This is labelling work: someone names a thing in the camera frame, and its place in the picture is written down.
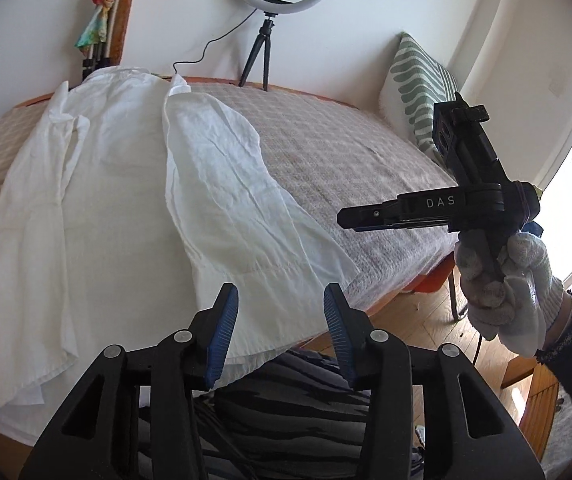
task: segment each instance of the blue gripper pad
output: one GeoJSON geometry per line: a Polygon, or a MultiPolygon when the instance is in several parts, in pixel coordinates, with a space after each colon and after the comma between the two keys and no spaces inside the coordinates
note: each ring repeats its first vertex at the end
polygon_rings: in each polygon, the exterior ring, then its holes
{"type": "Polygon", "coordinates": [[[231,283],[224,284],[213,305],[213,312],[218,310],[221,311],[221,314],[207,348],[207,363],[204,373],[204,380],[209,389],[221,377],[230,339],[233,336],[237,312],[239,311],[239,292],[236,286],[231,283]]]}
{"type": "Polygon", "coordinates": [[[323,314],[328,323],[341,376],[351,388],[358,386],[366,370],[361,370],[359,352],[373,329],[368,316],[351,308],[338,283],[330,283],[323,292],[323,314]]]}

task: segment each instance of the chair leg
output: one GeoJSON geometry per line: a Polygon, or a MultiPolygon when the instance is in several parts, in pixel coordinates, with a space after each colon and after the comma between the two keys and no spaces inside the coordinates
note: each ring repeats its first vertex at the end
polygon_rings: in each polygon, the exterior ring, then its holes
{"type": "Polygon", "coordinates": [[[450,311],[452,312],[452,319],[459,321],[466,316],[468,304],[466,303],[461,310],[457,310],[457,289],[455,288],[455,274],[452,272],[448,276],[448,290],[450,290],[450,311]]]}

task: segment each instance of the gloved hand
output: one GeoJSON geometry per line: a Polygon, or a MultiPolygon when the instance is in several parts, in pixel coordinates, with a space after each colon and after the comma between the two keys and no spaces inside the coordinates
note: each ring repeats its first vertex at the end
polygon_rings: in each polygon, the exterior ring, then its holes
{"type": "Polygon", "coordinates": [[[544,242],[530,233],[512,235],[497,260],[506,275],[502,282],[482,269],[469,238],[460,234],[455,263],[461,271],[461,291],[468,300],[468,319],[491,340],[524,356],[542,348],[546,330],[557,318],[564,286],[552,275],[544,242]]]}

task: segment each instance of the striped cushion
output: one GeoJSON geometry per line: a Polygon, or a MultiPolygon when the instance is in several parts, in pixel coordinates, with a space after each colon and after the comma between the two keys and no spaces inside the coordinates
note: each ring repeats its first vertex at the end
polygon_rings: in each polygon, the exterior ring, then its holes
{"type": "Polygon", "coordinates": [[[432,107],[438,102],[453,101],[457,90],[450,72],[432,59],[412,36],[403,33],[379,96],[379,107],[398,135],[412,140],[442,166],[442,158],[432,141],[432,107]]]}

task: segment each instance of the wrist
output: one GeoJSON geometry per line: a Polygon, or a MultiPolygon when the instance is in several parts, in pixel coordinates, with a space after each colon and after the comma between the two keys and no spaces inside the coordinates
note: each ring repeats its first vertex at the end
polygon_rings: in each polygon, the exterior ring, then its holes
{"type": "Polygon", "coordinates": [[[547,350],[554,345],[564,335],[568,324],[572,318],[572,296],[564,291],[562,305],[557,314],[557,318],[546,331],[543,350],[547,350]]]}

